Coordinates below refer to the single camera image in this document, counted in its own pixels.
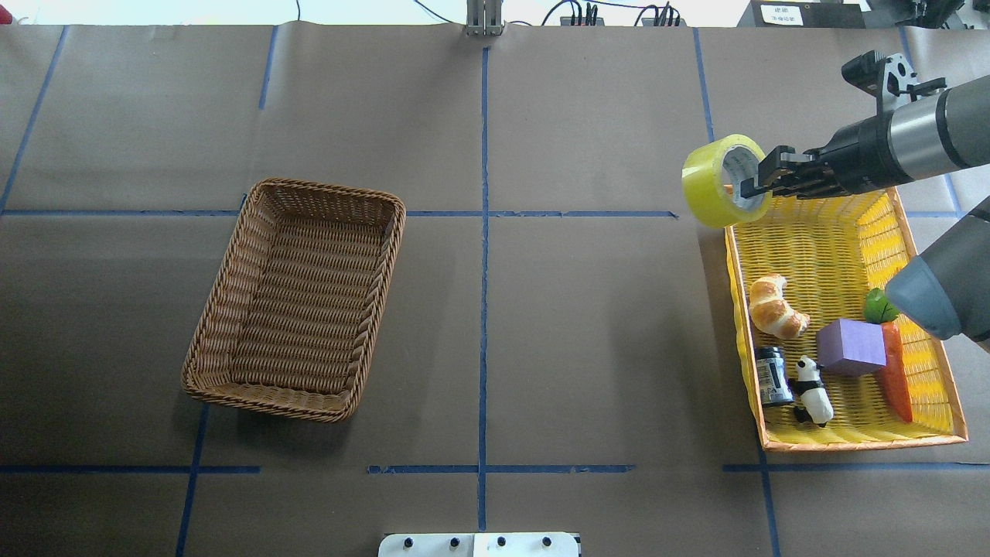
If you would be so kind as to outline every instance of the yellow tape roll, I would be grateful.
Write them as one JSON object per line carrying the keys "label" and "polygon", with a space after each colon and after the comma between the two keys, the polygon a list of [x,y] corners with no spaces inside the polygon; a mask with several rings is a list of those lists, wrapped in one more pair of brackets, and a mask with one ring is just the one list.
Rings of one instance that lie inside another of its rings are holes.
{"label": "yellow tape roll", "polygon": [[[758,175],[763,157],[763,150],[755,141],[739,134],[696,149],[681,171],[684,197],[694,216],[713,228],[751,222],[763,216],[770,207],[769,193],[751,199],[740,195],[740,184]],[[725,188],[723,169],[732,182],[732,193]]]}

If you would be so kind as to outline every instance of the panda figurine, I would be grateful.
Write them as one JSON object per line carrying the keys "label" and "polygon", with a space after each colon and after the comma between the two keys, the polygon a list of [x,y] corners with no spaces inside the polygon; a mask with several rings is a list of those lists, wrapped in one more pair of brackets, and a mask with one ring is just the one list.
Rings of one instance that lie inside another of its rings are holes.
{"label": "panda figurine", "polygon": [[794,417],[799,423],[811,421],[819,427],[825,427],[829,420],[836,417],[836,412],[832,409],[829,394],[825,392],[818,364],[811,358],[802,356],[797,368],[798,381],[790,382],[791,390],[801,398],[805,407],[794,406]]}

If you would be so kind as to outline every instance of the wicker basket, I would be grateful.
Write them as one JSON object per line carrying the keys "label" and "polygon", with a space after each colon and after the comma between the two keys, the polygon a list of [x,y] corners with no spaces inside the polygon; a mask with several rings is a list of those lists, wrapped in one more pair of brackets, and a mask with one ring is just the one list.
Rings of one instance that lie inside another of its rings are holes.
{"label": "wicker basket", "polygon": [[[840,317],[862,319],[865,294],[883,287],[917,255],[894,189],[873,194],[799,201],[775,198],[766,216],[726,229],[737,344],[749,407],[770,451],[851,451],[943,445],[967,440],[966,422],[941,341],[904,316],[904,339],[914,422],[904,423],[884,401],[872,375],[822,377],[836,417],[825,428],[800,424],[790,406],[759,402],[754,346],[782,346],[788,376],[793,362],[817,359],[815,333]],[[812,324],[801,338],[781,341],[750,326],[749,284],[770,273],[788,278],[785,296]]]}
{"label": "wicker basket", "polygon": [[388,193],[258,183],[189,347],[185,390],[271,414],[348,418],[364,390],[405,217]]}

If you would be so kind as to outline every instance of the toy croissant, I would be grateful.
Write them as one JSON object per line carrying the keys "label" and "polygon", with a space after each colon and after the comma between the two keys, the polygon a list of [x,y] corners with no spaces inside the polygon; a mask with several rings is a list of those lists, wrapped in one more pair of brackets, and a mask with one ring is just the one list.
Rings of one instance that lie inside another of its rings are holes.
{"label": "toy croissant", "polygon": [[801,336],[811,323],[811,317],[795,311],[784,299],[787,278],[767,275],[749,287],[749,315],[757,329],[777,338],[790,340]]}

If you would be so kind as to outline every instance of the blue tape line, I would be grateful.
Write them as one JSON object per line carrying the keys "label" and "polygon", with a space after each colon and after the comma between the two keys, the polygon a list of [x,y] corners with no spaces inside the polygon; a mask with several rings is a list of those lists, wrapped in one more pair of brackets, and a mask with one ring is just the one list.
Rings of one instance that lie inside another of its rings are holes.
{"label": "blue tape line", "polygon": [[945,186],[948,187],[948,198],[952,200],[952,210],[955,211],[956,218],[962,218],[965,216],[965,211],[962,210],[962,205],[959,204],[959,196],[955,191],[955,182],[952,181],[952,176],[945,174]]}
{"label": "blue tape line", "polygon": [[481,50],[481,347],[478,359],[478,531],[487,529],[488,463],[488,54]]}
{"label": "blue tape line", "polygon": [[0,466],[0,474],[189,474],[188,466]]}
{"label": "blue tape line", "polygon": [[406,211],[407,217],[480,217],[481,211]]}
{"label": "blue tape line", "polygon": [[477,474],[478,467],[465,465],[412,465],[412,466],[369,466],[368,474]]}
{"label": "blue tape line", "polygon": [[701,83],[701,102],[705,106],[705,126],[708,128],[709,143],[715,141],[715,126],[712,125],[712,108],[708,104],[708,84],[705,80],[705,62],[701,56],[701,34],[697,27],[692,27],[694,33],[694,56],[698,59],[698,81]]}
{"label": "blue tape line", "polygon": [[203,455],[203,441],[206,439],[206,421],[210,417],[210,405],[202,402],[199,412],[199,431],[196,432],[196,447],[192,452],[192,466],[189,467],[189,484],[186,487],[186,502],[182,509],[182,522],[179,524],[179,538],[175,543],[175,557],[185,553],[186,536],[189,533],[189,518],[192,516],[192,502],[196,497],[196,478],[199,476],[199,460]]}
{"label": "blue tape line", "polygon": [[24,151],[28,148],[28,142],[31,141],[31,132],[34,131],[35,123],[38,121],[38,113],[42,110],[42,102],[45,101],[45,94],[49,91],[51,76],[55,73],[55,66],[58,65],[58,57],[61,56],[61,50],[65,46],[65,37],[67,35],[68,26],[63,26],[61,35],[58,36],[58,45],[55,47],[54,54],[51,55],[49,70],[45,73],[45,80],[42,81],[42,90],[38,92],[38,99],[35,100],[35,108],[31,110],[31,117],[28,118],[28,126],[24,129],[24,136],[21,138],[21,147],[17,149],[17,155],[14,156],[14,164],[11,166],[10,174],[7,176],[7,184],[3,188],[3,194],[0,194],[0,214],[4,213],[4,208],[7,206],[7,198],[10,197],[10,191],[14,188],[14,180],[17,179],[18,170],[21,169],[21,160],[24,158]]}
{"label": "blue tape line", "polygon": [[491,211],[490,216],[506,217],[664,217],[680,218],[671,211]]}
{"label": "blue tape line", "polygon": [[201,466],[199,474],[260,474],[260,466]]}
{"label": "blue tape line", "polygon": [[[931,472],[990,471],[990,463],[974,462],[832,462],[808,464],[767,464],[767,472]],[[723,472],[761,472],[763,466],[727,464]]]}
{"label": "blue tape line", "polygon": [[[188,466],[10,465],[0,474],[189,474]],[[204,466],[200,474],[260,474],[260,466]]]}
{"label": "blue tape line", "polygon": [[906,211],[904,214],[912,218],[959,218],[959,213],[953,211]]}
{"label": "blue tape line", "polygon": [[770,472],[766,466],[766,453],[759,451],[759,475],[763,483],[763,504],[766,507],[766,522],[770,528],[770,547],[773,557],[780,557],[780,539],[777,536],[777,515],[773,511],[773,492],[770,489]]}
{"label": "blue tape line", "polygon": [[23,217],[236,217],[239,210],[75,210],[75,209],[12,209],[4,214]]}
{"label": "blue tape line", "polygon": [[904,49],[904,57],[908,59],[910,65],[915,65],[915,58],[911,56],[911,44],[908,42],[908,32],[903,26],[898,27],[897,31],[901,34],[901,48]]}
{"label": "blue tape line", "polygon": [[[485,474],[626,474],[633,464],[489,464]],[[385,474],[477,474],[478,467],[464,465],[369,466],[371,475]]]}
{"label": "blue tape line", "polygon": [[636,469],[633,464],[579,465],[489,465],[489,474],[626,474]]}
{"label": "blue tape line", "polygon": [[257,100],[257,109],[264,110],[264,101],[268,98],[268,80],[271,79],[271,63],[275,59],[275,38],[278,37],[278,26],[271,28],[271,40],[268,42],[268,61],[264,65],[264,82],[261,84],[261,96]]}

